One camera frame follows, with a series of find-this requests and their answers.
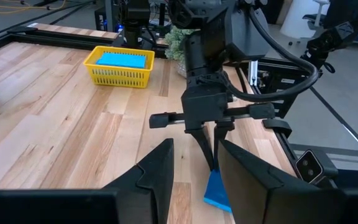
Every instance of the potted plant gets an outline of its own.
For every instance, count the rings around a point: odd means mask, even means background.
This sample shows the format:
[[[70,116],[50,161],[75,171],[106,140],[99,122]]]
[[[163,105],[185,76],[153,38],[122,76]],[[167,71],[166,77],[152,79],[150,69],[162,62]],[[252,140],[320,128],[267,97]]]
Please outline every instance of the potted plant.
[[[165,51],[165,55],[168,59],[176,60],[177,72],[186,78],[186,66],[185,66],[185,55],[181,42],[186,35],[191,34],[194,30],[189,29],[178,29],[173,26],[172,30],[165,35],[165,43],[168,44],[169,48]]]

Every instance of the green plant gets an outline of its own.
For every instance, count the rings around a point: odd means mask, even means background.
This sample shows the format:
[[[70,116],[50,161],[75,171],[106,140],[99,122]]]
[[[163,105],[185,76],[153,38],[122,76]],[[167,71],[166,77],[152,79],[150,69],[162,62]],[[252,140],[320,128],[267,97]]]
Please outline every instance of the green plant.
[[[185,62],[185,56],[180,43],[186,35],[191,34],[193,31],[194,30],[190,29],[178,29],[174,26],[172,30],[165,35],[165,42],[169,46],[165,51],[165,55],[168,59],[178,60],[181,63]]]

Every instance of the wooden tabletop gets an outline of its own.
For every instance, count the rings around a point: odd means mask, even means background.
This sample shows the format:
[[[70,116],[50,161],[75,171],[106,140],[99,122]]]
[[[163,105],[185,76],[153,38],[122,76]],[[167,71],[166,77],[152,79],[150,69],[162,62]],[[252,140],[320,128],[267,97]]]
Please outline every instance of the wooden tabletop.
[[[203,202],[209,169],[184,125],[149,129],[151,114],[182,111],[186,82],[177,74],[176,63],[156,58],[146,89],[96,86],[82,64],[89,53],[17,42],[0,49],[0,189],[100,188],[165,138],[173,138],[175,183],[169,223],[234,223],[232,215]],[[234,69],[225,71],[239,88]],[[230,106],[246,104],[239,100]],[[214,124],[207,125],[211,133]],[[261,120],[237,120],[227,139],[294,175],[274,132],[264,129]]]

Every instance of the blue sponge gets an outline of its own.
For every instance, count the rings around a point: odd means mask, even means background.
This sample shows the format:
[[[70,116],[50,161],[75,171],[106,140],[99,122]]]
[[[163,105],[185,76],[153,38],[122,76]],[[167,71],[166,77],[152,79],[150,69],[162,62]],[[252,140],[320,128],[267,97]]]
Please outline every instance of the blue sponge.
[[[213,170],[211,175],[209,175],[208,185],[204,194],[204,202],[227,212],[231,212],[229,199],[223,187],[223,181],[220,172]]]
[[[141,55],[103,53],[102,57],[96,62],[96,64],[130,68],[145,68],[146,57]]]

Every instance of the yellow plastic basket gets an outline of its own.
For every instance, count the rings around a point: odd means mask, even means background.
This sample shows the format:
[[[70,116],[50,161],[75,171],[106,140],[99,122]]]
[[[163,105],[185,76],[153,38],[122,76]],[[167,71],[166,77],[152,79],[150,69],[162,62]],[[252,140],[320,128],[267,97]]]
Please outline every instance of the yellow plastic basket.
[[[96,61],[103,53],[120,53],[141,55],[146,57],[145,68],[127,68],[107,65],[97,65]],[[125,49],[119,47],[97,46],[85,59],[93,83],[97,85],[127,86],[135,88],[146,88],[150,72],[153,70],[154,51]]]

